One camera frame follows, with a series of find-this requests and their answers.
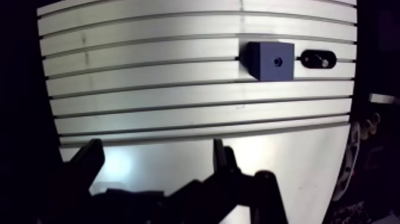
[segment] dark blue block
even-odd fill
[[[240,62],[259,81],[293,80],[295,46],[292,43],[249,42]]]

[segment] metal plate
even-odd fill
[[[353,81],[255,82],[124,91],[52,100],[53,115],[159,110],[302,98],[343,97],[353,93]]]
[[[310,0],[140,0],[111,1],[57,13],[39,20],[39,34],[146,15],[190,12],[257,11],[329,18],[355,23],[356,10],[343,5]]]
[[[351,99],[271,102],[55,119],[59,134],[232,125],[232,123],[344,114]]]
[[[289,223],[320,224],[335,187],[349,126],[225,138],[242,172],[275,173]],[[212,141],[106,147],[106,162],[91,186],[92,193],[107,188],[129,191],[178,190],[192,179],[213,172]],[[64,161],[76,149],[61,149]],[[246,224],[249,213],[235,209],[225,223]]]
[[[46,76],[101,67],[190,58],[232,58],[239,55],[239,41],[196,39],[119,46],[43,60]]]
[[[333,69],[306,69],[295,61],[295,79],[350,79],[355,63],[337,63]],[[153,88],[202,83],[255,80],[238,61],[169,64],[102,71],[47,80],[50,96],[85,94],[107,90]]]
[[[226,135],[240,135],[240,133],[250,134],[259,131],[286,130],[293,127],[305,127],[315,125],[326,125],[331,123],[345,123],[349,121],[349,116],[319,117],[312,119],[286,120],[281,122],[254,123],[251,125],[227,125],[217,127],[200,127],[177,130],[161,130],[153,132],[120,133],[112,135],[85,135],[60,137],[61,144],[79,144],[86,143],[92,138],[101,138],[105,142],[121,141],[152,141],[155,139],[177,139],[177,138],[222,138]]]
[[[153,41],[190,35],[248,34],[312,36],[355,41],[356,27],[322,21],[268,16],[208,15],[158,18],[110,24],[48,37],[42,55],[125,41]]]

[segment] black oval bracket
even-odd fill
[[[322,50],[305,50],[300,60],[308,69],[332,69],[338,61],[334,52]]]

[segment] black mechanical part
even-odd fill
[[[338,61],[334,52],[322,50],[305,50],[300,60],[308,69],[332,69]]]
[[[91,196],[89,187],[104,161],[99,139],[80,149],[49,181],[43,223],[220,223],[237,205],[250,207],[252,223],[287,223],[273,173],[242,174],[235,154],[214,140],[214,174],[194,180],[169,197],[161,191],[108,189]]]

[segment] screw hole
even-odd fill
[[[275,58],[274,64],[276,67],[280,67],[282,65],[282,58]]]

